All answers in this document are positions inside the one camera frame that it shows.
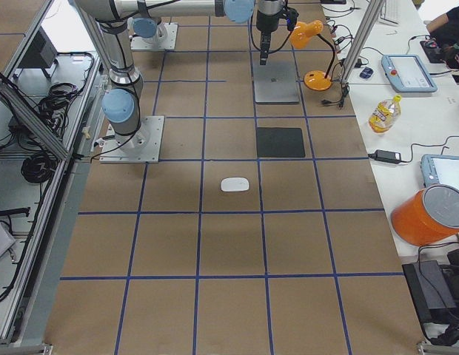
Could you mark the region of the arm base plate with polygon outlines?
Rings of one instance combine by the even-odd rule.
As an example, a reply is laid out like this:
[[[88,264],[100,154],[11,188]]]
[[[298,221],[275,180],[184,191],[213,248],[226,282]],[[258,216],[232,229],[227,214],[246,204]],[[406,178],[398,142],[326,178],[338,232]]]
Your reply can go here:
[[[178,32],[177,23],[156,24],[146,19],[135,20],[134,34],[131,39],[133,51],[165,51],[174,50]]]
[[[101,163],[157,163],[160,156],[161,140],[164,131],[164,116],[145,116],[141,127],[133,138],[118,135],[106,140],[104,153],[99,155]]]

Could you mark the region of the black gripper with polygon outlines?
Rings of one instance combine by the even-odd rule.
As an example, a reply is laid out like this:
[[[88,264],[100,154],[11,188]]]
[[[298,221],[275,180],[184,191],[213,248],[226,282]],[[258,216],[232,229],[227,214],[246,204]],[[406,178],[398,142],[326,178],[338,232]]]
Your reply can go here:
[[[272,33],[278,29],[278,17],[276,15],[266,15],[258,13],[256,16],[256,28],[260,31],[260,59],[261,66],[267,63]]]

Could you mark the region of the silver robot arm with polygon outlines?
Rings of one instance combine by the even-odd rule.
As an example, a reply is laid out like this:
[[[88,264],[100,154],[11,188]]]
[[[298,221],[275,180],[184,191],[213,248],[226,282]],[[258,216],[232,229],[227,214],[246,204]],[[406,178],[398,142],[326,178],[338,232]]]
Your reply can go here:
[[[166,16],[227,17],[241,23],[254,10],[254,1],[77,1],[77,8],[93,18],[101,31],[110,63],[111,90],[101,102],[119,149],[138,152],[149,140],[143,127],[140,96],[143,78],[136,67],[129,39],[128,19],[142,38],[158,35],[158,20]]]
[[[152,38],[158,31],[158,18],[162,16],[197,16],[197,7],[202,1],[138,1],[138,9],[133,13],[133,29],[137,36]],[[295,29],[297,10],[286,1],[214,1],[214,16],[226,17],[235,23],[249,21],[260,34],[260,44],[254,48],[259,51],[259,64],[265,65],[269,55],[279,49],[271,50],[272,34],[284,20],[289,33]]]

